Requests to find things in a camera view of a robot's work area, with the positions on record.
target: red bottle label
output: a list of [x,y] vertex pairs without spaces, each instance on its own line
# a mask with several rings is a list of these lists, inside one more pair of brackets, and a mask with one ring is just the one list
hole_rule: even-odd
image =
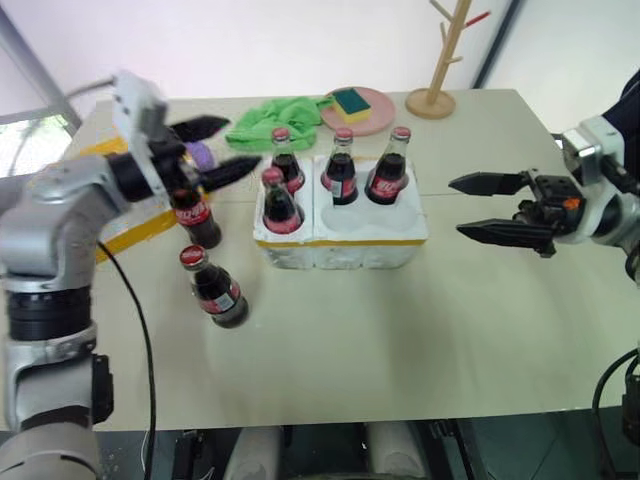
[[320,177],[320,181],[322,182],[322,185],[331,192],[331,195],[334,198],[348,197],[356,189],[355,178],[349,178],[342,182],[337,182],[335,180],[331,180],[326,173],[323,173],[322,177]]
[[296,178],[287,182],[287,190],[293,195],[302,188],[302,185],[304,185],[304,175],[300,173]]
[[264,224],[269,229],[269,231],[273,233],[279,233],[280,235],[286,235],[287,233],[295,232],[300,225],[302,225],[302,219],[300,218],[300,214],[296,212],[291,218],[288,220],[284,220],[282,222],[274,222],[268,217],[264,217]]
[[400,190],[407,186],[409,180],[405,175],[400,180],[385,180],[377,176],[371,181],[371,192],[380,198],[395,198]]
[[202,200],[196,205],[185,210],[174,209],[178,223],[185,227],[191,227],[193,225],[199,225],[204,222],[209,215],[211,215],[211,209],[209,205]]
[[235,280],[231,280],[231,288],[215,300],[200,300],[200,307],[207,313],[224,313],[233,307],[240,298],[240,286]]

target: white foam tray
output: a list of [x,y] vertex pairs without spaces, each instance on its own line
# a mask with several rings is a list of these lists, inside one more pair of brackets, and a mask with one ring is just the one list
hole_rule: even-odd
[[426,218],[413,169],[409,183],[393,205],[378,205],[367,198],[364,187],[375,160],[356,162],[358,198],[349,205],[333,205],[320,176],[327,156],[298,160],[304,186],[295,194],[304,211],[302,226],[279,235],[262,221],[264,188],[258,192],[253,237],[267,260],[279,268],[324,269],[397,268],[408,262],[428,237]]
[[[305,182],[302,188],[295,193],[294,198],[302,208],[304,221],[295,232],[281,235],[273,233],[264,225],[262,220],[264,185],[260,184],[258,190],[253,221],[253,238],[262,247],[267,260],[278,268],[306,269],[313,267],[313,255],[308,246],[308,243],[313,240],[313,160],[298,157],[298,164],[304,173]],[[270,167],[271,158],[268,158],[264,165],[265,168]]]

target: yellow sponge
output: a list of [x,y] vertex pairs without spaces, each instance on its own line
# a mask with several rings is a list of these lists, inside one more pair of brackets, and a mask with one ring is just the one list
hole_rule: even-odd
[[347,123],[358,123],[371,116],[371,105],[354,88],[339,90],[333,94],[333,108]]

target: table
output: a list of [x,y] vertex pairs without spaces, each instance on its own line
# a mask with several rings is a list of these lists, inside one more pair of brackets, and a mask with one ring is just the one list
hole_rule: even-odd
[[[449,179],[485,165],[550,171],[559,159],[516,93],[454,95],[455,115],[469,111],[480,118],[474,109],[493,105],[475,132],[458,131],[456,125],[464,122],[455,115],[448,128],[412,118],[402,112],[403,95],[393,95],[399,119],[414,132],[411,152],[432,232],[403,268],[269,266],[252,239],[250,183],[216,195],[213,207],[224,238],[212,259],[238,280],[251,305],[242,327],[218,328],[199,309],[177,259],[187,241],[179,227],[118,255],[149,323],[159,429],[475,417],[589,406],[601,372],[640,337],[640,295],[624,273],[624,254],[585,244],[558,246],[553,259],[543,260],[457,233],[458,223],[510,216],[517,200],[451,194]],[[217,111],[237,118],[252,102],[178,101],[173,115]],[[98,106],[71,152],[105,139],[105,109]],[[507,118],[511,121],[504,125],[495,123]],[[477,146],[469,141],[489,133],[492,155],[472,155]],[[328,148],[329,132],[321,129],[319,137],[317,148]],[[384,148],[386,137],[357,139],[356,145],[373,154]],[[443,143],[455,138],[466,141]],[[517,139],[526,148],[519,148]],[[415,158],[418,152],[424,152],[424,161]],[[449,156],[435,160],[432,152]],[[116,401],[100,429],[146,429],[142,334],[134,306],[108,263],[97,268],[93,298],[98,351],[111,358]],[[621,393],[616,376],[603,405],[619,404]]]

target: red bottle cap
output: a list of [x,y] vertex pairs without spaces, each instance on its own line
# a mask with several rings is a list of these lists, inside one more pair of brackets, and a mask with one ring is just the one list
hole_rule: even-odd
[[288,140],[289,129],[284,127],[274,128],[273,132],[271,132],[271,138],[277,141]]
[[353,139],[353,130],[347,127],[337,128],[336,138],[339,140],[351,140]]
[[396,127],[391,135],[398,140],[409,140],[411,138],[411,130],[407,127]]
[[180,263],[187,270],[200,266],[207,260],[207,251],[200,245],[191,245],[180,252]]
[[282,182],[284,182],[284,174],[278,167],[269,167],[262,172],[263,185],[276,185]]

